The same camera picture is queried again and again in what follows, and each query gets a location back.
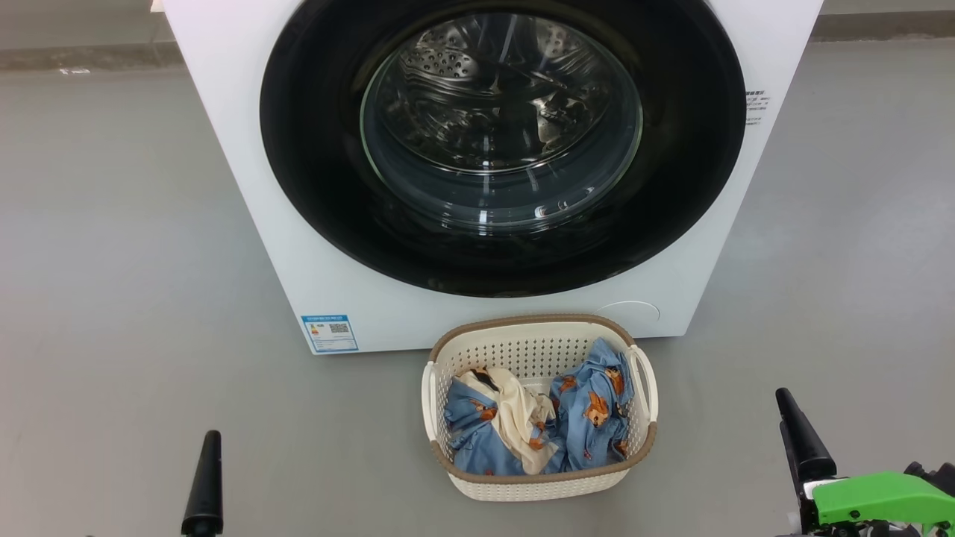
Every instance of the blue label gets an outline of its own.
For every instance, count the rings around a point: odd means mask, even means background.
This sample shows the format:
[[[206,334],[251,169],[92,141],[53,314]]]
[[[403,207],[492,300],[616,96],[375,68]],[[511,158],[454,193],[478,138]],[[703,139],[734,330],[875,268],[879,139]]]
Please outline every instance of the blue label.
[[[353,353],[358,350],[347,315],[302,315],[302,324],[316,353]]]

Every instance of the basket handle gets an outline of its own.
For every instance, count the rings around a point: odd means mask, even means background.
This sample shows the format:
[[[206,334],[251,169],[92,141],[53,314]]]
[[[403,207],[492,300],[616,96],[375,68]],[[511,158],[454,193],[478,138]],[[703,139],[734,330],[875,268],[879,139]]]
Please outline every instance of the basket handle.
[[[428,441],[436,439],[435,391],[435,363],[429,361],[421,375],[421,414],[424,415],[424,432],[428,435]]]
[[[630,356],[636,358],[640,362],[639,371],[643,377],[644,384],[647,386],[647,411],[649,413],[649,420],[656,421],[657,415],[660,412],[660,401],[657,398],[656,390],[656,376],[653,374],[653,367],[650,365],[650,360],[647,358],[647,355],[637,347],[636,345],[630,345]]]

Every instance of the clothing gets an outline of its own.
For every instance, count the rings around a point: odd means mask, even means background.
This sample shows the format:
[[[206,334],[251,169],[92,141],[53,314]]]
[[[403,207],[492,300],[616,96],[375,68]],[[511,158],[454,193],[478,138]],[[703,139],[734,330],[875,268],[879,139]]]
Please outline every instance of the clothing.
[[[626,458],[626,404],[633,398],[623,354],[602,338],[587,360],[551,383],[557,406],[557,436],[565,439],[563,471],[604,466]]]
[[[506,369],[465,372],[452,379],[444,411],[455,466],[492,475],[560,471],[563,445],[548,433],[555,416],[548,397],[532,394]]]
[[[603,339],[587,360],[535,395],[506,369],[452,379],[444,418],[455,466],[471,474],[519,476],[604,466],[626,458],[626,357]]]

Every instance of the brown basket rim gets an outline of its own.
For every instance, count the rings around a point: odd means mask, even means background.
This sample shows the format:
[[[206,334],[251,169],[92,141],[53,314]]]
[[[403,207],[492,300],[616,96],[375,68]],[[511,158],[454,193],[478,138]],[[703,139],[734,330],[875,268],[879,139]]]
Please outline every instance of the brown basket rim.
[[[459,335],[476,332],[479,330],[486,330],[491,328],[500,328],[505,326],[513,325],[524,325],[524,324],[537,324],[537,323],[554,323],[554,322],[564,322],[564,323],[593,323],[598,325],[603,325],[617,335],[619,335],[627,346],[635,345],[633,338],[630,337],[630,334],[626,333],[623,327],[617,323],[601,317],[600,315],[590,315],[584,313],[553,313],[546,315],[522,315],[517,317],[504,317],[501,319],[493,319],[490,321],[479,321],[477,323],[470,323],[466,325],[459,326],[455,329],[452,329],[441,336],[437,340],[435,346],[431,349],[431,352],[428,354],[429,361],[435,362],[438,354],[441,350],[444,349],[444,346],[448,344],[449,341],[458,337]],[[444,467],[444,469],[451,474],[452,476],[467,482],[467,483],[476,483],[476,484],[537,484],[537,483],[562,483],[570,482],[588,478],[595,478],[599,476],[605,476],[607,474],[615,474],[617,472],[623,472],[629,470],[637,462],[642,461],[647,457],[650,452],[650,448],[653,447],[653,442],[656,440],[656,421],[651,421],[647,426],[647,438],[644,440],[643,445],[640,446],[640,449],[633,454],[632,457],[628,458],[625,461],[615,462],[613,464],[608,464],[607,466],[600,466],[597,468],[587,468],[586,470],[575,470],[573,472],[562,472],[558,474],[545,474],[537,476],[482,476],[479,474],[469,474],[467,472],[461,471],[447,455],[444,454],[444,451],[441,449],[441,444],[437,440],[432,440],[431,450],[434,452],[435,457],[437,458],[438,463]]]

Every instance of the washing machine door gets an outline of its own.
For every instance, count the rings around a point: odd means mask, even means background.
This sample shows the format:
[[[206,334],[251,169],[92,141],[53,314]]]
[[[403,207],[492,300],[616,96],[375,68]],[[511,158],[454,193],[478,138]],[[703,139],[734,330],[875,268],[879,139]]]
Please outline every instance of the washing machine door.
[[[732,172],[745,90],[702,0],[306,0],[261,124],[288,198],[358,262],[527,296],[686,232]]]

